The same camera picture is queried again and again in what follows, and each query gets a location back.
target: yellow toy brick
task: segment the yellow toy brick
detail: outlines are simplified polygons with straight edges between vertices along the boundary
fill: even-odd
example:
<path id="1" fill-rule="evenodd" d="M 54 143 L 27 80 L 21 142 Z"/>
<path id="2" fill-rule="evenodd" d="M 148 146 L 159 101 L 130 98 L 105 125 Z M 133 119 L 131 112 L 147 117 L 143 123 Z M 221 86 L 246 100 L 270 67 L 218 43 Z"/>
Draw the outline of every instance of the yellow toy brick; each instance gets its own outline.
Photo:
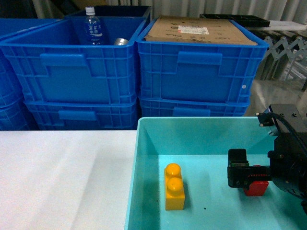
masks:
<path id="1" fill-rule="evenodd" d="M 183 210 L 185 194 L 181 168 L 176 163 L 164 169 L 165 210 Z"/>

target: black cable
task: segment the black cable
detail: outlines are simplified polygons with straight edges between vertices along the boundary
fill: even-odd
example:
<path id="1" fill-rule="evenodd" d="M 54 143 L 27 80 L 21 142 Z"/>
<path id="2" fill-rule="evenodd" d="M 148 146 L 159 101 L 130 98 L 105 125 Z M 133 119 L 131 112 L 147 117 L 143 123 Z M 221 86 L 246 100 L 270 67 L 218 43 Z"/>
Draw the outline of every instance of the black cable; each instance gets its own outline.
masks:
<path id="1" fill-rule="evenodd" d="M 301 206 L 303 207 L 304 212 L 307 214 L 307 202 L 303 200 L 301 202 Z"/>
<path id="2" fill-rule="evenodd" d="M 289 130 L 290 134 L 298 142 L 298 144 L 301 147 L 301 149 L 303 150 L 304 154 L 307 156 L 307 146 L 306 146 L 306 144 L 304 143 L 304 141 L 297 134 L 295 129 L 290 125 L 290 123 L 285 118 L 283 118 L 282 116 L 280 116 L 279 114 L 276 114 L 276 113 L 264 113 L 264 114 L 266 116 L 270 117 L 270 118 L 275 118 L 275 119 L 279 120 Z"/>

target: water bottle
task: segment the water bottle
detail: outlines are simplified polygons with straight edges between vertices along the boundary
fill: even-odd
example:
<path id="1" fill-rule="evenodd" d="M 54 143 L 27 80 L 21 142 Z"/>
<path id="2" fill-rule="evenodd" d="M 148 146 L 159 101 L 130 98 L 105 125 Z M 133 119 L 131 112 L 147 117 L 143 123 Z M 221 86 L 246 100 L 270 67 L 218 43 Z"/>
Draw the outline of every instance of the water bottle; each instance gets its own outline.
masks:
<path id="1" fill-rule="evenodd" d="M 94 7 L 85 7 L 86 19 L 84 22 L 87 40 L 91 45 L 103 45 L 103 34 L 99 19 L 95 16 Z"/>

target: stacked blue crates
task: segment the stacked blue crates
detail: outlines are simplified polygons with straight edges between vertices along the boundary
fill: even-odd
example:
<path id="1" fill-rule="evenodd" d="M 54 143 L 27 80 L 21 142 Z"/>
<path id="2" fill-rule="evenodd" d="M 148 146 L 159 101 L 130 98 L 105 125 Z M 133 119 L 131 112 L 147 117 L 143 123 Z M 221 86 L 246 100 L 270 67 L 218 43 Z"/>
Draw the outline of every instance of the stacked blue crates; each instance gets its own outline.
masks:
<path id="1" fill-rule="evenodd" d="M 0 47 L 41 130 L 135 129 L 136 37 L 144 18 L 99 17 L 106 44 L 86 45 L 84 17 L 6 39 Z M 117 38 L 129 43 L 114 46 Z"/>
<path id="2" fill-rule="evenodd" d="M 54 19 L 0 19 L 0 41 L 54 23 Z M 35 130 L 16 74 L 0 50 L 0 130 Z"/>
<path id="3" fill-rule="evenodd" d="M 142 116 L 242 116 L 268 45 L 231 21 L 256 46 L 145 41 L 138 36 Z"/>

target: white table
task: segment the white table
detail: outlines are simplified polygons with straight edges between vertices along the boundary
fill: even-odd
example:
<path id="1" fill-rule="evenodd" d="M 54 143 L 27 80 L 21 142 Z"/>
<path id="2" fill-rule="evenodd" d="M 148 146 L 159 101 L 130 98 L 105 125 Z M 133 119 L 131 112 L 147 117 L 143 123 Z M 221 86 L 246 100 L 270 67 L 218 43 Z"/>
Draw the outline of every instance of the white table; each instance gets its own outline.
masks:
<path id="1" fill-rule="evenodd" d="M 0 229 L 123 229 L 136 131 L 0 132 Z"/>

